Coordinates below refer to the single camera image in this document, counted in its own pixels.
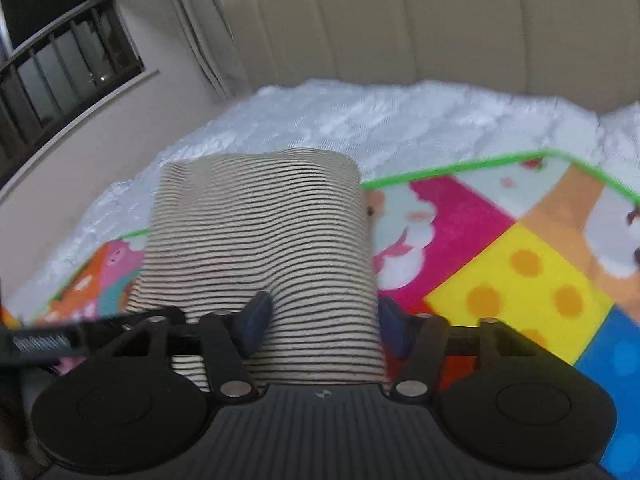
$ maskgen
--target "yellow polka dot pattern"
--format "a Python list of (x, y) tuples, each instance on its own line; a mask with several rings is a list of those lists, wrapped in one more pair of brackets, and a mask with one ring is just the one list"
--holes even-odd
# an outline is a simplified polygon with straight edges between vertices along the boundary
[(613, 306), (583, 273), (520, 224), (425, 300), (456, 325), (497, 317), (569, 364)]

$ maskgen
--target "striped cloth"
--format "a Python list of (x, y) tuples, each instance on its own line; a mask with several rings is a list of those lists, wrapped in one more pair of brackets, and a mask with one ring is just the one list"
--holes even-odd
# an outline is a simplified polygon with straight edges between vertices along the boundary
[[(167, 164), (128, 309), (176, 305), (197, 322), (268, 290), (273, 321), (246, 362), (257, 383), (382, 383), (359, 181), (350, 158), (311, 149)], [(174, 369), (206, 386), (201, 358)]]

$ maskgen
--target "balcony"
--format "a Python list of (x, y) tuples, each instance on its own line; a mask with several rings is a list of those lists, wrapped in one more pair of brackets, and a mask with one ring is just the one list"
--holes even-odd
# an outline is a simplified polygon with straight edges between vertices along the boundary
[(29, 38), (0, 64), (0, 187), (143, 68), (112, 0), (88, 0)]

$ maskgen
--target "white wall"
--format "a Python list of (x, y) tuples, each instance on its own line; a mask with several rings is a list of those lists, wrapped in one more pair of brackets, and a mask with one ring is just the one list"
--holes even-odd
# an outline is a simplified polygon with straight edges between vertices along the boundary
[(117, 0), (148, 70), (42, 156), (0, 199), (0, 279), (7, 297), (46, 261), (87, 206), (115, 180), (226, 106), (200, 71), (171, 0)]

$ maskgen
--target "white blanket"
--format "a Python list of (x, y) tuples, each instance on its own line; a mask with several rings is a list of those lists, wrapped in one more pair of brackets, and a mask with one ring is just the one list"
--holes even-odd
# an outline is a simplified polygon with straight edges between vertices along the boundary
[(136, 178), (114, 183), (6, 306), (31, 318), (101, 244), (146, 228), (167, 161), (293, 146), (346, 153), (364, 180), (555, 148), (640, 191), (638, 103), (599, 116), (560, 98), (433, 81), (411, 87), (320, 81), (294, 89), (268, 87), (164, 150)]

